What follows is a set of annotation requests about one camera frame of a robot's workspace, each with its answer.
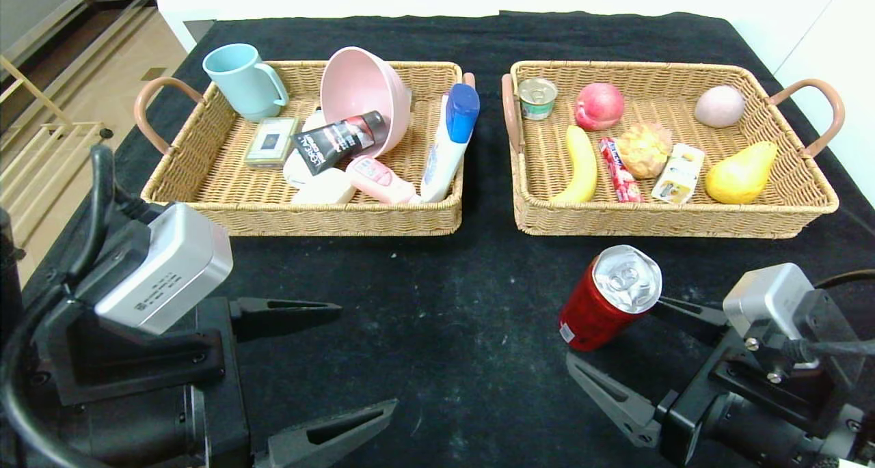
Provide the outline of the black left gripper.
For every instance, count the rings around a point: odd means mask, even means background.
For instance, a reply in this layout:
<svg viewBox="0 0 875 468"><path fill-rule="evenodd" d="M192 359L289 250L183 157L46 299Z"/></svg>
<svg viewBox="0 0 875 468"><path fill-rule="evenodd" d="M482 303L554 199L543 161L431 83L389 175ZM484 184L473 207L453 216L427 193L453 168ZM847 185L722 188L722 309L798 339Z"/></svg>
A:
<svg viewBox="0 0 875 468"><path fill-rule="evenodd" d="M85 354L79 449L113 467L244 467L252 459L238 376L240 325L324 325L334 303L241 297L199 303L163 336L101 331ZM390 425L398 399L285 428L254 467L331 467Z"/></svg>

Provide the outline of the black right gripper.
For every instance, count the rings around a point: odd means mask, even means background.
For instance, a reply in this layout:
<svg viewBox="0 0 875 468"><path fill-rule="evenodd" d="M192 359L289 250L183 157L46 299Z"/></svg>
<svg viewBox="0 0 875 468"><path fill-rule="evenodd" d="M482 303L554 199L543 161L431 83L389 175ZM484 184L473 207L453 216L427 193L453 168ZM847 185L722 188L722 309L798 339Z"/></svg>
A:
<svg viewBox="0 0 875 468"><path fill-rule="evenodd" d="M719 340L729 322L718 302L660 297L652 314L696 340ZM599 368L568 352L569 375L638 448L657 448L686 467L704 444L725 449L759 467L810 467L813 437L793 424L791 395L766 380L752 354L726 334L680 396L653 404Z"/></svg>

